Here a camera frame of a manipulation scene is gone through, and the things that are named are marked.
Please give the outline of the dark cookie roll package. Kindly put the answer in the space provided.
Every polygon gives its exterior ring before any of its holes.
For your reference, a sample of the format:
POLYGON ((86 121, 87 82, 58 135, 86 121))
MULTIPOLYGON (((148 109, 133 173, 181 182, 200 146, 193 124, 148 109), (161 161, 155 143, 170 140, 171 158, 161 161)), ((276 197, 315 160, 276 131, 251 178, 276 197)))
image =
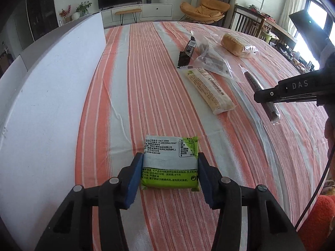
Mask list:
MULTIPOLYGON (((265 90, 265 88, 263 87, 259 79, 246 68, 242 67, 241 65, 239 65, 239 67, 242 70, 247 82, 249 83, 250 87, 254 92, 254 99, 255 96, 262 98, 263 97, 262 91, 265 90)), ((278 123, 279 119, 281 118, 281 114, 277 106, 273 102, 269 101, 263 101, 261 102, 261 105, 269 121, 273 124, 278 123)))

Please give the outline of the bread loaf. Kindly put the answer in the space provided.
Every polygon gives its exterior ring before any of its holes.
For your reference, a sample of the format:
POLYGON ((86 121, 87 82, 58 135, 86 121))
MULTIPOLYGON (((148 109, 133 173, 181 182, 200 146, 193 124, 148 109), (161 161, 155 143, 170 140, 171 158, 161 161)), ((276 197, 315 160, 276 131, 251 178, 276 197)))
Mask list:
POLYGON ((249 40, 232 33, 225 33, 222 36, 221 46, 231 54, 242 58, 250 58, 258 53, 256 46, 249 40))

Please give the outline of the green white snack packet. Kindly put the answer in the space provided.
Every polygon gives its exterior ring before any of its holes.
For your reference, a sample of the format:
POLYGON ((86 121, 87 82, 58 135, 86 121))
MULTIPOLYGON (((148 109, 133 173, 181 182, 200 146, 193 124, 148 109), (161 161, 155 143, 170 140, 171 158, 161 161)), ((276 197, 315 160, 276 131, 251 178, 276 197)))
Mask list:
POLYGON ((146 136, 141 185, 199 191, 198 152, 197 137, 146 136))

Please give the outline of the beige long cracker packet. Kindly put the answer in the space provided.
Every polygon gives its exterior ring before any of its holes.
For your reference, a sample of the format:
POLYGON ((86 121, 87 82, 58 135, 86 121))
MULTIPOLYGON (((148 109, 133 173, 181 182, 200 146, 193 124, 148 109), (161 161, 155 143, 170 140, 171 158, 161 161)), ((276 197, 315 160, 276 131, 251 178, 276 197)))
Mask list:
POLYGON ((203 68, 190 69, 186 76, 211 108, 214 115, 234 110, 236 107, 220 84, 203 68))

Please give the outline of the clear bag of wafers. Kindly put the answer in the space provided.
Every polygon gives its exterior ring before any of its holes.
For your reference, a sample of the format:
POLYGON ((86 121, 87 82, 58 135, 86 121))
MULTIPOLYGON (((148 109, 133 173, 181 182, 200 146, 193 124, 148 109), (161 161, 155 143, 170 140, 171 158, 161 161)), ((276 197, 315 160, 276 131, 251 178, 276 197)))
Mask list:
POLYGON ((198 37, 196 46, 198 56, 194 59, 193 67, 201 67, 222 77, 233 78, 232 68, 223 52, 219 50, 218 44, 206 37, 198 37))

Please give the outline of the black chocolate bar wrapper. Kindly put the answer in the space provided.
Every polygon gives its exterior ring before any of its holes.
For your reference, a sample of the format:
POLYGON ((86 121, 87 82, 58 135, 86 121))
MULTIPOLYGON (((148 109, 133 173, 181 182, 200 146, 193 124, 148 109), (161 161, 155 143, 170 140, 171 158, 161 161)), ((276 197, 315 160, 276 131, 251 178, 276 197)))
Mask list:
POLYGON ((196 40, 192 36, 188 41, 187 45, 185 46, 184 50, 179 52, 179 58, 177 63, 178 68, 187 67, 189 65, 195 47, 196 47, 196 40))

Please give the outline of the dark wooden dining chair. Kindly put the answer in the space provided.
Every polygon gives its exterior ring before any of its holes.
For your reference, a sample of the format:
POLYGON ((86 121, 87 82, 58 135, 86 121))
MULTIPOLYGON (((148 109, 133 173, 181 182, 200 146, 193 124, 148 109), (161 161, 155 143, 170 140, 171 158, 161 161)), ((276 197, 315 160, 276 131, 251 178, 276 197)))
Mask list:
POLYGON ((230 29, 259 38, 266 18, 251 9, 235 4, 230 29))

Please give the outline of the orange striped tablecloth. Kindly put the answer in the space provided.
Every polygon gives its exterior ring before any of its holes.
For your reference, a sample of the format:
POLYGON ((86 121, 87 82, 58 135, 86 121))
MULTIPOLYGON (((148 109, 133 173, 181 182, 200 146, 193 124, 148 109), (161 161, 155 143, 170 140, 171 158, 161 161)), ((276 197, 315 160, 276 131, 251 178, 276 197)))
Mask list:
POLYGON ((212 113, 176 68, 192 32, 222 35, 200 24, 145 22, 105 30, 106 47, 93 75, 78 133, 75 182, 86 188, 118 175, 141 152, 147 135, 198 137, 199 150, 222 175, 251 188, 263 184, 296 223, 327 162, 327 115, 312 102, 282 103, 272 123, 244 77, 265 87, 296 75, 275 49, 252 38, 252 58, 228 52, 234 79, 214 75, 235 109, 212 113))

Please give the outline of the orange lounge chair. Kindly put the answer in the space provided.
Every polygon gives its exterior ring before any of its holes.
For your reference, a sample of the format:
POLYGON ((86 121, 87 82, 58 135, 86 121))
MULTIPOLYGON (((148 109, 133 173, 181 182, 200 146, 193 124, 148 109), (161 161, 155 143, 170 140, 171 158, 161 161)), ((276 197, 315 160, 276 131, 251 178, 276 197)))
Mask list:
POLYGON ((198 7, 194 7, 188 2, 182 2, 180 4, 180 10, 184 16, 181 20, 212 24, 222 20, 230 7, 229 3, 219 0, 200 0, 198 7))

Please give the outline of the white cardboard box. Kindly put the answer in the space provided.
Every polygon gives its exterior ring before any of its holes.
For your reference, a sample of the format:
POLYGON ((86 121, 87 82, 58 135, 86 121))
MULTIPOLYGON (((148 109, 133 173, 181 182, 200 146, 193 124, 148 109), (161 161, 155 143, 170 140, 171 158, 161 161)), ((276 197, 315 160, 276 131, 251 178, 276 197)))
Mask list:
POLYGON ((61 31, 27 71, 1 126, 1 218, 21 250, 34 250, 74 187, 82 111, 106 46, 100 14, 61 31))

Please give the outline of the white tv cabinet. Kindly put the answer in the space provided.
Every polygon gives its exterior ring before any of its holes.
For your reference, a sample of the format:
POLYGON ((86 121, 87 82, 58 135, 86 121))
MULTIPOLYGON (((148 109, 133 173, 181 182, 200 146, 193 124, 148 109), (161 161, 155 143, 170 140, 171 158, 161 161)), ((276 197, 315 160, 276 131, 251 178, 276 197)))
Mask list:
POLYGON ((145 3, 113 7, 102 10, 101 15, 105 29, 139 22, 172 20, 173 5, 169 3, 145 3))

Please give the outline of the red flower vase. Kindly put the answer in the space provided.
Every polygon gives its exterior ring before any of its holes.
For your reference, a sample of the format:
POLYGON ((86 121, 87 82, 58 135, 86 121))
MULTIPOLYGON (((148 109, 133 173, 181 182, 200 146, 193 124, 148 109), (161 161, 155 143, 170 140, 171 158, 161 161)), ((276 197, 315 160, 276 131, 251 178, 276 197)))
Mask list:
POLYGON ((65 23, 70 22, 70 12, 71 12, 71 5, 68 5, 66 9, 61 9, 59 12, 60 17, 64 20, 65 23))

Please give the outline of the green plant white pot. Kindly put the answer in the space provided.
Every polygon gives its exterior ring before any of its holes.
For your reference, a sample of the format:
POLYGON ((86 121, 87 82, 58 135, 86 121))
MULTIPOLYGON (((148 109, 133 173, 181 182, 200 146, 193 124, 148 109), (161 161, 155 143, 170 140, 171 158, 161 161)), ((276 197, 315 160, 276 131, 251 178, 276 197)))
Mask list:
POLYGON ((81 2, 76 8, 76 12, 72 14, 71 16, 72 20, 77 20, 80 17, 88 15, 89 7, 91 5, 92 3, 90 1, 81 2))

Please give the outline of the black glass display cabinet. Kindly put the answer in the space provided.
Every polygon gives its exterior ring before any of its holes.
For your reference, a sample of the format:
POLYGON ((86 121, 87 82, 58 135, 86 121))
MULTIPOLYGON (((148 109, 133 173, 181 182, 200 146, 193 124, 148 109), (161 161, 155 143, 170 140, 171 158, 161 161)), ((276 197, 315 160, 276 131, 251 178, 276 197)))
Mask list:
POLYGON ((34 41, 58 28, 54 0, 26 0, 26 8, 34 41))

